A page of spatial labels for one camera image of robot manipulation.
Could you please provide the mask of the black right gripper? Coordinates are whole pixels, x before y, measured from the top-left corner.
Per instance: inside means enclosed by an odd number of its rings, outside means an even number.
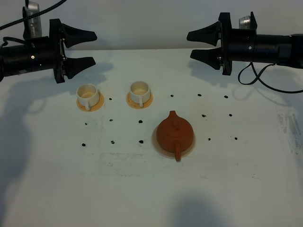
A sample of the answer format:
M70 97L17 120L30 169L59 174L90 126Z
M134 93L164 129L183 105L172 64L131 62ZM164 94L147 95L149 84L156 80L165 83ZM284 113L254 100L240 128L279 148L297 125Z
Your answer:
M250 29L232 28L230 13L222 12L216 23L202 29L191 31L187 35L190 42L201 42L216 46L221 31L220 48L208 50L193 50L190 58L205 63L215 70L221 67L223 60L223 75L231 75L233 61L252 61L252 53L256 40L257 23L254 13L250 13Z

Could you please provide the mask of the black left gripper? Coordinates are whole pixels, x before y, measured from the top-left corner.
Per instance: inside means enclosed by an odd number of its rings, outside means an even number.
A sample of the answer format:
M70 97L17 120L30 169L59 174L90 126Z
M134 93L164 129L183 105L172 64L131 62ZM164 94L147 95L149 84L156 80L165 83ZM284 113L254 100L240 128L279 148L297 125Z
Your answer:
M72 79L83 70L96 65L93 57L67 58L64 50L64 45L70 48L77 44L97 40L94 32L62 24L60 19L51 19L49 38L51 39L55 52L56 66L53 71L56 83L64 83L64 76Z

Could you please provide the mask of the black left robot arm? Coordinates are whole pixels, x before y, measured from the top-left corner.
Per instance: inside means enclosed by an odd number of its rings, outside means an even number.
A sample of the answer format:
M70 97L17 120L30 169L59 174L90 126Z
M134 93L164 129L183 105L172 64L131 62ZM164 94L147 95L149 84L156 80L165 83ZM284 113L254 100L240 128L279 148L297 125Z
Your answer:
M4 37L4 43L12 41L20 45L0 48L0 79L53 69L56 83L63 83L65 76L72 79L96 64L93 57L68 58L64 48L95 40L94 32L76 29L59 19L50 20L49 36L27 40Z

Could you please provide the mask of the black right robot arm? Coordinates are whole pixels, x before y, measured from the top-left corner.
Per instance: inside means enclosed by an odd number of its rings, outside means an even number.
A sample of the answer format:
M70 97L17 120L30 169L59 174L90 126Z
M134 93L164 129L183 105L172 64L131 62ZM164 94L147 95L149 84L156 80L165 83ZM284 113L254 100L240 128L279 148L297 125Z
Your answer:
M258 35L254 14L249 16L249 28L233 28L229 12L222 12L218 21L187 35L191 42L202 42L221 47L193 50L190 57L203 62L223 75L231 75L232 62L271 63L301 69L303 67L303 36Z

